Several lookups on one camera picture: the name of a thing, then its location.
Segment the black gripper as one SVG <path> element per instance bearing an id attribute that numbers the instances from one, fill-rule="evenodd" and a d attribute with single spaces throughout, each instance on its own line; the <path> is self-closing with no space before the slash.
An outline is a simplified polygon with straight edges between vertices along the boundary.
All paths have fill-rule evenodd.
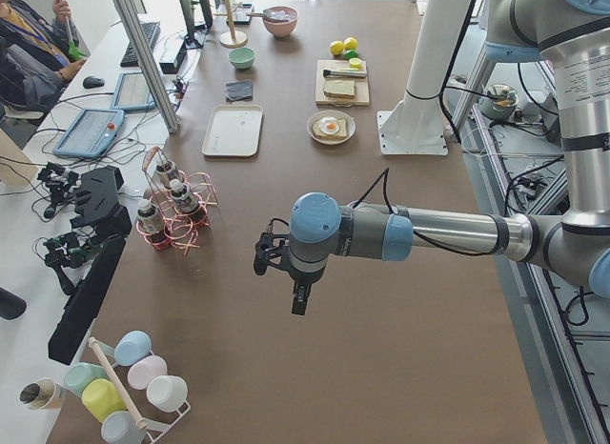
<path id="1" fill-rule="evenodd" d="M 307 310 L 308 295 L 311 293 L 311 287 L 315 283 L 315 274 L 313 272 L 295 271 L 290 272 L 290 277 L 294 281 L 294 299 L 291 313 L 304 315 Z"/>

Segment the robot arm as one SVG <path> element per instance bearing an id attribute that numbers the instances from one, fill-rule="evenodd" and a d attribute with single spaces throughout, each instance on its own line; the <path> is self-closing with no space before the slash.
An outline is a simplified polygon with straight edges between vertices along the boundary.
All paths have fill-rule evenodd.
<path id="1" fill-rule="evenodd" d="M 282 266 L 304 314 L 330 255 L 404 260 L 415 245 L 502 254 L 609 294 L 609 0 L 491 0 L 487 52 L 552 64 L 570 206 L 510 217 L 339 205 L 310 192 L 294 204 Z"/>

